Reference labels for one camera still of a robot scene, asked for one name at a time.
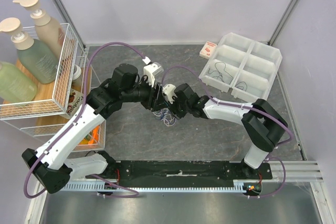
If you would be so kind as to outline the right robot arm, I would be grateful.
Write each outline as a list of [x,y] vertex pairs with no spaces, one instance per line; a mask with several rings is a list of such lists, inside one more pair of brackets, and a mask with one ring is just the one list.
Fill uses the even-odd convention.
[[237,170],[248,179],[259,177],[261,164],[288,129],[288,123],[264,99],[257,99],[254,103],[236,103],[207,95],[200,97],[186,83],[178,87],[167,84],[163,94],[169,110],[178,119],[191,114],[196,118],[242,125],[251,140],[251,146]]

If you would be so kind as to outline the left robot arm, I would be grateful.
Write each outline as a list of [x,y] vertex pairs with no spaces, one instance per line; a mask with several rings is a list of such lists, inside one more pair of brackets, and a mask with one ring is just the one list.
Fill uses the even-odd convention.
[[53,194],[60,191],[70,180],[99,174],[111,178],[115,173],[114,159],[101,151],[92,156],[68,159],[68,155],[94,128],[112,113],[121,109],[123,103],[140,102],[151,111],[167,108],[173,103],[175,86],[155,83],[157,64],[144,67],[140,78],[138,69],[121,64],[112,77],[90,91],[77,113],[47,143],[37,150],[28,148],[22,158],[44,189]]

